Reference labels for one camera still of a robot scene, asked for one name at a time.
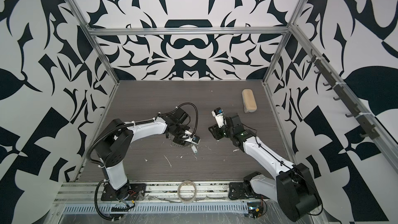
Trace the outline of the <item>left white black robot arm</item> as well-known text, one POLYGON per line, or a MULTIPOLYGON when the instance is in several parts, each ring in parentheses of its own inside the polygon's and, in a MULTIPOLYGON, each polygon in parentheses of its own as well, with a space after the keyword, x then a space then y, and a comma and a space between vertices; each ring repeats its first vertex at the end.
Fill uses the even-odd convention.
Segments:
POLYGON ((123 160, 130 144, 150 136, 165 134, 167 138, 172 138, 174 144, 196 145, 200 142, 200 137, 196 135, 195 129, 192 130, 184 124, 188 117, 188 114, 158 114, 142 121, 123 122, 121 119, 114 119, 87 151, 87 160, 102 169, 105 180, 115 192, 127 192, 130 184, 123 160))

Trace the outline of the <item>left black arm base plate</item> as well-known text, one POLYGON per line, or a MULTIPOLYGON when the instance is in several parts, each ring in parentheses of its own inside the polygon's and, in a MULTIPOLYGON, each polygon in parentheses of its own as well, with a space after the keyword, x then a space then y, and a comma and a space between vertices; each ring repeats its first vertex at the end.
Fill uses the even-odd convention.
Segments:
POLYGON ((101 190, 101 200, 102 201, 118 201, 124 199, 125 201, 135 201, 146 194, 146 184, 145 183, 129 183, 129 185, 124 185, 118 190, 106 183, 104 189, 101 190))

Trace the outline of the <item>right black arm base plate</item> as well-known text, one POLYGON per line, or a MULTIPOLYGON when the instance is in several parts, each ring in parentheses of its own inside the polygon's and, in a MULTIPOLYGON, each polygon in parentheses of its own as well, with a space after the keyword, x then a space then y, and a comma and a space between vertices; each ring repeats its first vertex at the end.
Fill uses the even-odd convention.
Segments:
POLYGON ((256 194, 246 181, 229 183, 228 198, 230 200, 264 199, 262 195, 256 194))

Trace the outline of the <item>mint green key tag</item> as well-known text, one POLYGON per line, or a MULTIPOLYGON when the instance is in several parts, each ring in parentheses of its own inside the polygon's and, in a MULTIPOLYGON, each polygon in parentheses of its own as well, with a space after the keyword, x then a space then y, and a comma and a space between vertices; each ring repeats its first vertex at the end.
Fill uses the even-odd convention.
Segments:
POLYGON ((198 145, 197 144, 192 143, 191 144, 191 149, 192 149, 194 154, 198 153, 198 145))

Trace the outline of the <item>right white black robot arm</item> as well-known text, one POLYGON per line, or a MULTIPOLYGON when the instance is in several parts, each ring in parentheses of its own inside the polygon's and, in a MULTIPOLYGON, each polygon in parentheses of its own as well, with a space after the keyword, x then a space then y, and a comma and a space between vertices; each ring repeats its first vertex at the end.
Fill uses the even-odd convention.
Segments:
POLYGON ((265 196, 279 204, 280 209, 292 222, 305 215, 312 215, 323 202, 310 170, 302 163, 294 164, 267 145, 257 131, 243 124, 237 113, 225 114, 222 109, 212 111, 216 124, 209 131, 216 140, 227 138, 243 153, 253 157, 263 166, 271 178, 259 173, 245 177, 249 192, 265 196))

